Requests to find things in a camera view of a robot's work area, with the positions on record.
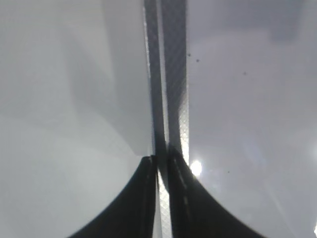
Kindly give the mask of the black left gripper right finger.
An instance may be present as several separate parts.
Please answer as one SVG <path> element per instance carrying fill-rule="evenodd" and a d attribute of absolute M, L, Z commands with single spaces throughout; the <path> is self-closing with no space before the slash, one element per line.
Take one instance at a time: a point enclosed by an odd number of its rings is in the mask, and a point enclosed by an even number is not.
<path fill-rule="evenodd" d="M 259 238 L 224 209 L 194 177 L 182 154 L 170 146 L 167 176 L 175 238 Z"/>

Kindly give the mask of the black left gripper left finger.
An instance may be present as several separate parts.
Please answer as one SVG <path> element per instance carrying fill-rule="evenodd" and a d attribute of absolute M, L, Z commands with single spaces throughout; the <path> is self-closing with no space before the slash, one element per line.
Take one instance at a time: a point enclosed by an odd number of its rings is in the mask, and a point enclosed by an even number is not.
<path fill-rule="evenodd" d="M 114 201 L 71 237 L 151 238 L 156 210 L 156 176 L 156 156 L 143 157 Z"/>

